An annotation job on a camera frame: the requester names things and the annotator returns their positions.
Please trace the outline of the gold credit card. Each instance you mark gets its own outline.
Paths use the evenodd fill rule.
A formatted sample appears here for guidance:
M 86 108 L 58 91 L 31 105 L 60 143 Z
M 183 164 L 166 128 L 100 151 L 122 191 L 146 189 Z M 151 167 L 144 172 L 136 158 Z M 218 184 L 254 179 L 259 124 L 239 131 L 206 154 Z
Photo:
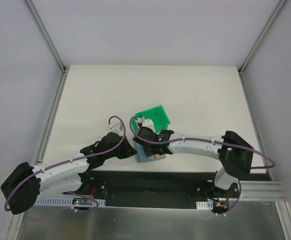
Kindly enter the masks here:
M 165 154 L 154 154 L 154 155 L 151 155 L 149 156 L 149 159 L 152 160 L 152 161 L 158 161 L 158 160 L 162 160 L 162 159 L 165 159 L 166 158 L 166 155 Z

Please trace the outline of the sage green card holder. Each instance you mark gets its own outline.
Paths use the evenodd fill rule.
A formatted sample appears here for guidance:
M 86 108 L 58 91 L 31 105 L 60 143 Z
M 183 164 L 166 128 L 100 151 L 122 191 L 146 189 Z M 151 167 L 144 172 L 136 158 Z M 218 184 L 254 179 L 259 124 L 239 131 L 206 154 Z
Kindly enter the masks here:
M 150 163 L 150 162 L 156 161 L 156 160 L 153 161 L 153 160 L 149 159 L 149 156 L 146 156 L 145 150 L 144 150 L 142 145 L 135 142 L 134 147 L 135 147 L 135 150 L 137 152 L 135 155 L 137 163 Z

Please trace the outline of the green plastic bin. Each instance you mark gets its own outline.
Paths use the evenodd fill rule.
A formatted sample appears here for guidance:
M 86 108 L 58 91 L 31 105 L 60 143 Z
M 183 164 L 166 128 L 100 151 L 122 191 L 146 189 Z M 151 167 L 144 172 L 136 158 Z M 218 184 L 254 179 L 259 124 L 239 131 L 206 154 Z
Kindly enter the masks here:
M 146 123 L 146 127 L 149 126 L 155 133 L 159 133 L 161 130 L 167 130 L 171 121 L 162 105 L 149 108 L 137 112 L 134 115 L 138 119 L 144 118 L 144 120 L 151 120 L 152 123 Z

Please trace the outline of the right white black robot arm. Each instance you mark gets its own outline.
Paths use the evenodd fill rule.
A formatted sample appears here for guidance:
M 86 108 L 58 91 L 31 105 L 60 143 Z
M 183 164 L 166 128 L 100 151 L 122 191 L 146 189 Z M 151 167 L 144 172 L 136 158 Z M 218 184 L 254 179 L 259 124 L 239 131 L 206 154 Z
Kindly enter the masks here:
M 143 146 L 148 156 L 191 154 L 220 161 L 222 167 L 210 185 L 215 197 L 224 196 L 232 183 L 251 172 L 254 148 L 234 131 L 227 130 L 218 136 L 194 136 L 173 130 L 155 133 L 142 126 L 132 140 Z

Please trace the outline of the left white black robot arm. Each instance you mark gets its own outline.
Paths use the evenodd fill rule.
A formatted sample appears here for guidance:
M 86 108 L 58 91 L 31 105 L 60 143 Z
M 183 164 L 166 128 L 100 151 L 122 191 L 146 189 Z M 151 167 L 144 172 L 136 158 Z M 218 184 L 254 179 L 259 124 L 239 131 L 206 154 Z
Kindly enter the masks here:
M 23 162 L 0 187 L 6 199 L 4 210 L 18 215 L 45 197 L 66 192 L 85 195 L 93 185 L 89 171 L 102 166 L 108 159 L 127 159 L 136 153 L 127 137 L 109 132 L 67 160 L 35 166 Z

